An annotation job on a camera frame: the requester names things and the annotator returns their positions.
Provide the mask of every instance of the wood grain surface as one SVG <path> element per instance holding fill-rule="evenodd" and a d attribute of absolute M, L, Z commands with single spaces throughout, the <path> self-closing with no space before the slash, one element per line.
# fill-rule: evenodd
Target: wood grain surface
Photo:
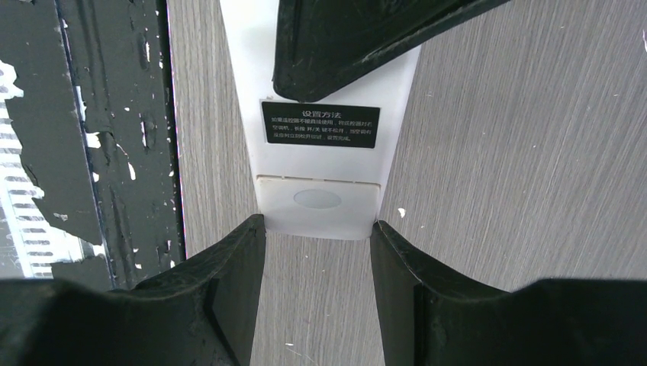
<path fill-rule="evenodd" d="M 193 255 L 257 206 L 218 3 L 169 14 Z M 643 0 L 516 0 L 427 42 L 381 216 L 505 290 L 647 278 L 643 30 Z M 252 364 L 384 364 L 367 242 L 269 235 Z"/>

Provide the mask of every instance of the scratch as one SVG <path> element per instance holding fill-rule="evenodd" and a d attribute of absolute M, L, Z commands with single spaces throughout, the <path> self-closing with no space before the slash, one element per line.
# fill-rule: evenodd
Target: scratch
<path fill-rule="evenodd" d="M 290 351 L 290 352 L 294 353 L 295 355 L 298 355 L 298 356 L 301 356 L 301 357 L 305 357 L 305 358 L 307 358 L 310 362 L 312 362 L 312 363 L 313 363 L 313 364 L 315 364 L 316 366 L 319 366 L 319 364 L 318 364 L 317 362 L 315 362 L 312 358 L 310 358 L 310 356 L 308 356 L 308 355 L 302 355 L 301 353 L 299 353 L 299 352 L 297 352 L 297 351 L 294 351 L 294 350 L 292 350 L 292 349 L 289 349 L 289 348 L 286 348 L 286 349 L 287 349 L 288 351 Z"/>

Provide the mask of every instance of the black label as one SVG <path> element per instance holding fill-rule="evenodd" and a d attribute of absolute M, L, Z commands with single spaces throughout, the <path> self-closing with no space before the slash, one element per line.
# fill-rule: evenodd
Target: black label
<path fill-rule="evenodd" d="M 268 143 L 375 147 L 380 108 L 274 101 L 261 105 Z"/>

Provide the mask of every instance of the oval indentation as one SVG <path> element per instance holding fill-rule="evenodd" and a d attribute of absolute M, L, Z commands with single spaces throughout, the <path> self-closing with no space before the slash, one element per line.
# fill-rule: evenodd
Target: oval indentation
<path fill-rule="evenodd" d="M 333 192 L 321 189 L 307 189 L 295 194 L 295 202 L 303 207 L 324 210 L 341 205 L 342 199 Z"/>

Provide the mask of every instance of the gray wooden tabletop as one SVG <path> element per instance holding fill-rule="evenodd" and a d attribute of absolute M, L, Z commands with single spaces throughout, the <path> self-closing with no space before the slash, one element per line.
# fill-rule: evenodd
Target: gray wooden tabletop
<path fill-rule="evenodd" d="M 257 206 L 218 2 L 169 15 L 192 255 Z M 381 217 L 505 290 L 647 278 L 644 30 L 643 0 L 515 0 L 427 42 Z M 269 235 L 252 364 L 384 364 L 367 242 Z"/>

